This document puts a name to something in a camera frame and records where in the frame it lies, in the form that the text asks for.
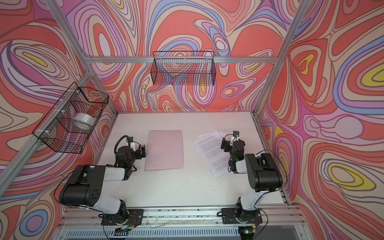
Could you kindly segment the pink file folder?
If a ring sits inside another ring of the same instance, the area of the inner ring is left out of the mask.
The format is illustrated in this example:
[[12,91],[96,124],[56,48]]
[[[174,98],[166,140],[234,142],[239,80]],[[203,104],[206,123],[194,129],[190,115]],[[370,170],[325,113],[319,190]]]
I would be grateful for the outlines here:
[[182,169],[184,167],[181,130],[150,130],[145,171]]

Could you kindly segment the printed english text sheet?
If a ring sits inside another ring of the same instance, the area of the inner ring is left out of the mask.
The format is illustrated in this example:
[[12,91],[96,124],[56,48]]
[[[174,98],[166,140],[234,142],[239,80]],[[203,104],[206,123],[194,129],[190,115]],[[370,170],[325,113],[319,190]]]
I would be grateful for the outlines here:
[[192,141],[211,173],[218,178],[228,171],[230,154],[221,149],[224,135],[217,130]]

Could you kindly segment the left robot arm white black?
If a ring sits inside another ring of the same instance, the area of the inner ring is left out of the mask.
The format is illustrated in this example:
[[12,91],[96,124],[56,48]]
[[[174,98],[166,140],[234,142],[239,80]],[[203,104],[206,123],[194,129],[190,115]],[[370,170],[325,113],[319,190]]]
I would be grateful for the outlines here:
[[103,193],[106,182],[126,182],[137,171],[135,161],[146,157],[146,146],[134,137],[122,136],[114,146],[113,165],[79,165],[70,174],[59,194],[58,202],[68,207],[83,207],[99,212],[104,226],[142,224],[143,210],[129,211],[124,200]]

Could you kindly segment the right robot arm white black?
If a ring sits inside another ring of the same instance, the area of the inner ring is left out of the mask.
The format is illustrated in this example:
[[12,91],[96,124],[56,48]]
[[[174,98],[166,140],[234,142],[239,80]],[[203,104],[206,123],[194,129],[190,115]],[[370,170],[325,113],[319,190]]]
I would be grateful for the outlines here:
[[283,186],[283,177],[271,154],[265,150],[257,154],[245,154],[245,142],[238,137],[231,141],[222,139],[221,149],[230,154],[228,170],[234,174],[246,174],[250,189],[239,197],[233,208],[222,208],[218,216],[223,224],[261,224],[259,204],[268,193]]

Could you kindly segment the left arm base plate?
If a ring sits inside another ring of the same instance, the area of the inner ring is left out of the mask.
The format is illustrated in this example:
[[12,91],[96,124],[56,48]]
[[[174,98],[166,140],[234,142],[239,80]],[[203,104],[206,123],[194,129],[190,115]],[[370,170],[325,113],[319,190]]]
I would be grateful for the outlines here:
[[144,209],[128,209],[114,215],[99,214],[102,226],[139,226],[142,224]]

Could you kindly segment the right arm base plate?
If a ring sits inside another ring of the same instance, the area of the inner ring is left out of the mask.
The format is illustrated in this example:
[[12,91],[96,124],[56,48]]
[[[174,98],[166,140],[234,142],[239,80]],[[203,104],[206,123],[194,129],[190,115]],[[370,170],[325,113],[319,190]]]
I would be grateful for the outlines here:
[[217,216],[222,217],[223,224],[253,224],[263,223],[262,215],[259,210],[244,211],[235,208],[222,208]]

